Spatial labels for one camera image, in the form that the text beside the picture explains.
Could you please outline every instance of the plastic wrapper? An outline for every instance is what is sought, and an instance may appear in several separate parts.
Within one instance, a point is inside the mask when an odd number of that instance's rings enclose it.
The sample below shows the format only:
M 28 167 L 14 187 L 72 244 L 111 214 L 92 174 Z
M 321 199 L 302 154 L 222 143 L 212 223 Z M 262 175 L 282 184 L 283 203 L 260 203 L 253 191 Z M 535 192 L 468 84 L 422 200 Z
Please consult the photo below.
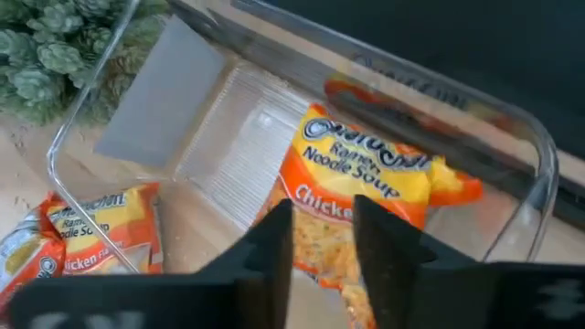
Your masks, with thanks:
M 48 203 L 32 210 L 0 242 L 0 312 L 16 290 L 35 278 L 60 276 L 65 242 L 49 222 Z
M 368 196 L 424 229 L 428 205 L 473 202 L 482 196 L 482 183 L 452 170 L 441 156 L 340 122 L 322 105 L 309 107 L 258 219 L 282 199 L 293 200 L 294 265 L 321 286 L 346 291 L 352 303 L 367 305 L 351 224 L 354 195 Z M 360 310 L 356 328 L 373 322 L 359 320 L 367 318 L 363 307 L 351 309 Z
M 83 204 L 142 273 L 160 273 L 163 269 L 157 192 L 158 184 L 145 184 Z M 50 197 L 47 203 L 48 216 L 67 245 L 64 275 L 127 272 L 70 207 L 57 196 Z

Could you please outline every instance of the clear glass dish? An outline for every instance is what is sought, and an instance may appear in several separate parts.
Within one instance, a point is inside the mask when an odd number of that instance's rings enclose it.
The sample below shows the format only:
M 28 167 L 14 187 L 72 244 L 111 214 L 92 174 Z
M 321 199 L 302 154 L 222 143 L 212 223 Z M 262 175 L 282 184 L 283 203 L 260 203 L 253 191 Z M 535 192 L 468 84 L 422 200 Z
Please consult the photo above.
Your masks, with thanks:
M 164 168 L 94 153 L 103 129 L 76 122 L 88 111 L 94 88 L 101 88 L 92 86 L 138 3 L 128 2 L 48 151 L 57 192 L 129 271 L 136 268 L 80 207 L 82 200 L 160 182 L 165 271 L 196 271 L 255 218 L 298 122 L 315 101 L 388 138 L 444 154 L 451 166 L 484 181 L 478 202 L 430 209 L 426 231 L 432 236 L 478 260 L 536 257 L 558 183 L 555 145 L 540 122 L 479 90 L 262 3 L 172 2 L 175 13 L 227 55 L 226 67 Z M 324 80 L 331 77 L 383 95 L 399 110 L 379 116 L 353 100 L 328 99 Z M 259 157 L 263 165 L 253 165 Z

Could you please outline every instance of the orange noodle package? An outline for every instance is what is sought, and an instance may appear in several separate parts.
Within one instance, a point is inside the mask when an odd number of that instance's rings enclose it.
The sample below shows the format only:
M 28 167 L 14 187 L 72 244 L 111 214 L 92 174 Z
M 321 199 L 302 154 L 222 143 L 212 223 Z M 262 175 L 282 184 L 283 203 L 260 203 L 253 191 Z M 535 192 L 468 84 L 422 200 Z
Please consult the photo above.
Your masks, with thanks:
M 63 272 L 65 243 L 51 225 L 45 210 L 33 209 L 0 241 L 0 312 L 14 293 L 36 278 L 58 277 Z
M 321 105 L 310 106 L 257 220 L 290 198 L 295 205 L 295 267 L 321 286 L 345 292 L 346 303 L 354 305 L 349 309 L 360 310 L 356 318 L 363 318 L 371 311 L 359 285 L 354 195 L 367 196 L 423 229 L 428 206 L 472 202 L 481 197 L 482 183 L 452 170 L 444 157 L 387 141 L 334 119 Z
M 142 273 L 163 269 L 157 195 L 158 184 L 145 184 L 82 204 Z M 67 246 L 64 275 L 127 272 L 92 227 L 58 196 L 48 199 L 47 215 Z

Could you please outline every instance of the black object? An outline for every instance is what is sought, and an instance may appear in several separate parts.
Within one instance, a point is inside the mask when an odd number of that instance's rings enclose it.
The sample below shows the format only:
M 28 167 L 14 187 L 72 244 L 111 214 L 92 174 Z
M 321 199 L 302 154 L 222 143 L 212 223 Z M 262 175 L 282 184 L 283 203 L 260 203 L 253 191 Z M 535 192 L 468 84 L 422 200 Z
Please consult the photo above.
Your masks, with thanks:
M 39 279 L 9 304 L 14 329 L 282 329 L 292 267 L 291 201 L 192 275 Z M 585 327 L 585 267 L 479 263 L 365 196 L 357 255 L 382 329 Z
M 357 255 L 379 328 L 585 327 L 585 267 L 479 263 L 365 196 L 354 209 Z
M 38 279 L 9 303 L 13 329 L 281 329 L 293 259 L 291 201 L 191 275 Z

